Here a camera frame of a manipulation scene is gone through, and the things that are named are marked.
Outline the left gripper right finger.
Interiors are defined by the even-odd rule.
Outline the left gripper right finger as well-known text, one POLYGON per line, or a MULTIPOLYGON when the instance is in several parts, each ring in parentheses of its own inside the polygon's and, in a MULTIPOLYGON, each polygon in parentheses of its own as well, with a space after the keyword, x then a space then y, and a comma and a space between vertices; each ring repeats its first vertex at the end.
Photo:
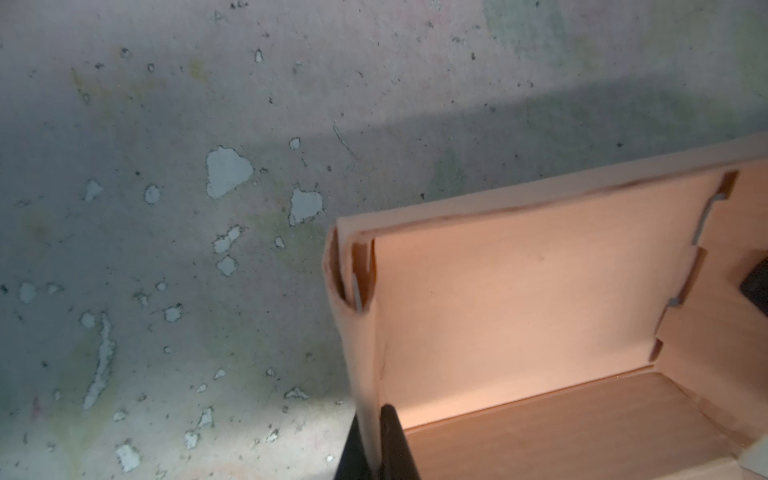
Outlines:
POLYGON ((382 480, 420 480, 414 457, 394 406, 385 404, 380 414, 382 480))

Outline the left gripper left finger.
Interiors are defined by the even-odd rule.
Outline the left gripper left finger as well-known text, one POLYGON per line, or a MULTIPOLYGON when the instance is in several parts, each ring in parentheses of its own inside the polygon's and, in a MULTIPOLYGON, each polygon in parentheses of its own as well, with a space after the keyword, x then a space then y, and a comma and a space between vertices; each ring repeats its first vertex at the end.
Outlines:
POLYGON ((371 480, 369 468, 362 444, 358 419, 353 417, 334 480, 371 480))

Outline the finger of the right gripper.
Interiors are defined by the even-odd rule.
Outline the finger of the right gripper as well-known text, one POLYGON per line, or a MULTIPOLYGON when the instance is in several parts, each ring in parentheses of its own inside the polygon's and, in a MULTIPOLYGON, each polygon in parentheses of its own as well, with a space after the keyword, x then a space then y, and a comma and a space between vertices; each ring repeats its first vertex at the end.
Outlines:
POLYGON ((739 286, 741 294, 768 316, 768 258, 753 266, 739 286))

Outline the orange cardboard paper box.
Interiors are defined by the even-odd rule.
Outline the orange cardboard paper box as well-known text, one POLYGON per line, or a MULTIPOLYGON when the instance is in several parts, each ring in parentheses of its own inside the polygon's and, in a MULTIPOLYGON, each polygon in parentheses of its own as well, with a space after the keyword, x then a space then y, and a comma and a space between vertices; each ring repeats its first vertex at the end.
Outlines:
POLYGON ((372 479, 763 479, 767 137, 343 217, 323 271, 372 479))

